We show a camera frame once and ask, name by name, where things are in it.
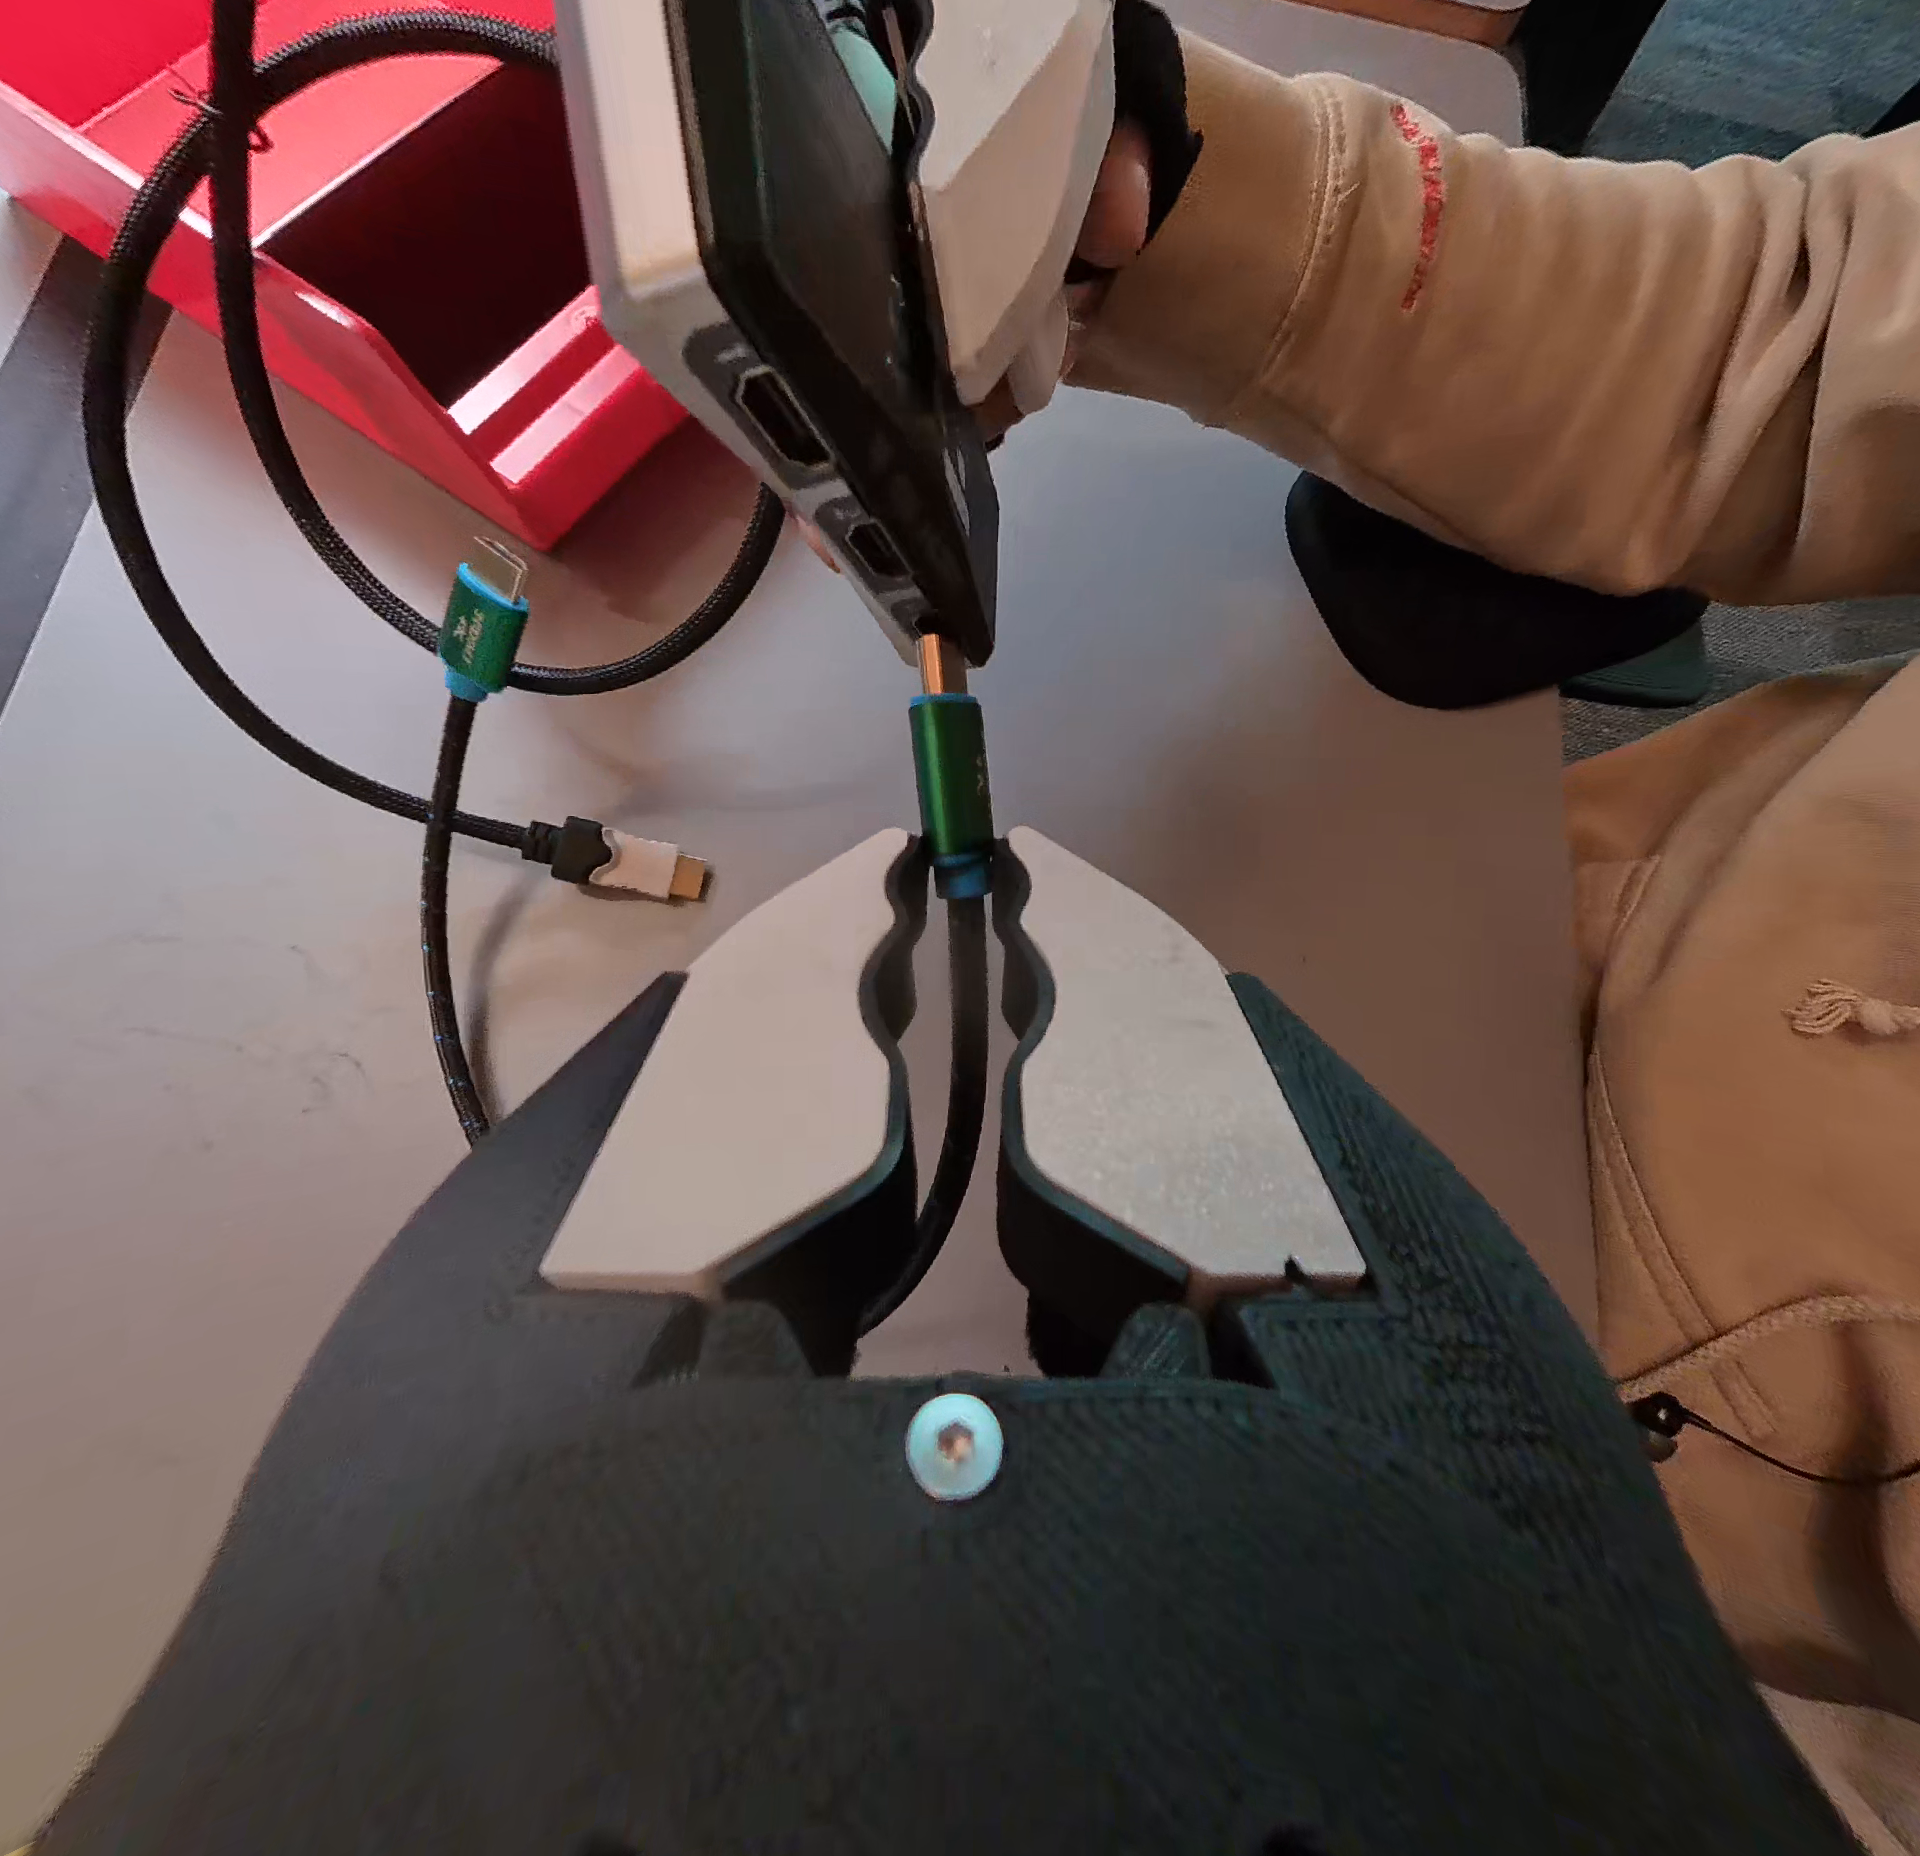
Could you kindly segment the silver and black port hub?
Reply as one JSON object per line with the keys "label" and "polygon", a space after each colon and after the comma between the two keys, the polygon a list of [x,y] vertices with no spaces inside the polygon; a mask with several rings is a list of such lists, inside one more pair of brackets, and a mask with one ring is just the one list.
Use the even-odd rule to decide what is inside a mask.
{"label": "silver and black port hub", "polygon": [[830,557],[905,663],[993,651],[998,500],[912,177],[929,0],[551,0],[607,334]]}

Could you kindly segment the red cardboard box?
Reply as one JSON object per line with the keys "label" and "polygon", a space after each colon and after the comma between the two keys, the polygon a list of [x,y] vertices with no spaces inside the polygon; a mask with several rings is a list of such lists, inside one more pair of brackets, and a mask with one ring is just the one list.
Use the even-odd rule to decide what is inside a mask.
{"label": "red cardboard box", "polygon": [[[207,38],[210,0],[2,0],[5,189],[106,256]],[[597,318],[543,71],[413,54],[280,99],[250,223],[276,381],[533,548],[684,421]]]}

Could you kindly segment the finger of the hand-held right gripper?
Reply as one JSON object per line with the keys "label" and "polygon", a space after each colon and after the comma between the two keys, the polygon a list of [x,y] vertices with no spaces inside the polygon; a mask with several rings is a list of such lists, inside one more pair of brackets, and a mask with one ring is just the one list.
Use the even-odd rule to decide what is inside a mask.
{"label": "finger of the hand-held right gripper", "polygon": [[914,60],[931,276],[959,398],[1041,410],[1064,273],[1115,114],[1113,0],[927,0]]}

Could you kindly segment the person's beige hoodie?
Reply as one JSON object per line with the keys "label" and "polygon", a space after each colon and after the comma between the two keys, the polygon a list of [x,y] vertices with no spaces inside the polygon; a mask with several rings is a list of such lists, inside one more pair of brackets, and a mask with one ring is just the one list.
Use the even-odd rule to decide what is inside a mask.
{"label": "person's beige hoodie", "polygon": [[1599,1353],[1696,1422],[1657,1469],[1722,1628],[1915,1722],[1917,671],[1764,682],[1563,774]]}

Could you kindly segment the person's right hand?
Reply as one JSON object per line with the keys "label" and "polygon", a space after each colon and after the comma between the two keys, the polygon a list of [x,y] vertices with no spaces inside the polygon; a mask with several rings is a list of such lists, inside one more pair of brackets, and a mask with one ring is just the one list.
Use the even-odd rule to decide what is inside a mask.
{"label": "person's right hand", "polygon": [[1130,117],[1119,117],[1092,186],[1075,234],[1074,262],[1084,271],[1070,283],[1064,300],[1081,318],[1103,302],[1107,287],[1149,241],[1150,160],[1149,140]]}

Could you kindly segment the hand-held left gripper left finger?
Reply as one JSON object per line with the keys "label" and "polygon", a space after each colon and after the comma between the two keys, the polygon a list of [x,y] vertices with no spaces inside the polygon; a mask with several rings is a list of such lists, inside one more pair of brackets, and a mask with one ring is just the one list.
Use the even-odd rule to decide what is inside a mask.
{"label": "hand-held left gripper left finger", "polygon": [[883,827],[684,973],[548,1255],[567,1291],[876,1294],[917,1217],[918,842]]}

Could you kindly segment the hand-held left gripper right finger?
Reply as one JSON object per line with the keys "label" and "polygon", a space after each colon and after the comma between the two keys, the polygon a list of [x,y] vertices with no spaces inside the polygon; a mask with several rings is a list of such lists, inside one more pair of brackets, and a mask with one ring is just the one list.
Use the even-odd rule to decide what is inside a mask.
{"label": "hand-held left gripper right finger", "polygon": [[993,871],[1001,1255],[1036,1307],[1214,1307],[1367,1276],[1225,968],[1036,827]]}

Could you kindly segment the beige hoodie drawstring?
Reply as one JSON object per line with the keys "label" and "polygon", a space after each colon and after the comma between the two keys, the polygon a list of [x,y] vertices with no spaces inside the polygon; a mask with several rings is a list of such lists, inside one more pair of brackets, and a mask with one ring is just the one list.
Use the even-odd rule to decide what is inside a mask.
{"label": "beige hoodie drawstring", "polygon": [[1895,1040],[1917,1034],[1917,1005],[1866,993],[1852,982],[1812,980],[1788,1006],[1784,1021],[1798,1035],[1853,1034]]}

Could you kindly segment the person's right forearm beige sleeve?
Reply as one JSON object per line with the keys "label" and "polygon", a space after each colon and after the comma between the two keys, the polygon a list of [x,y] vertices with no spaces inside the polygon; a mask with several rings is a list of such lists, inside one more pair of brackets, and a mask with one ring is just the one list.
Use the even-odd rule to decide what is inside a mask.
{"label": "person's right forearm beige sleeve", "polygon": [[1182,34],[1201,145],[1074,381],[1511,572],[1915,594],[1917,135],[1566,158]]}

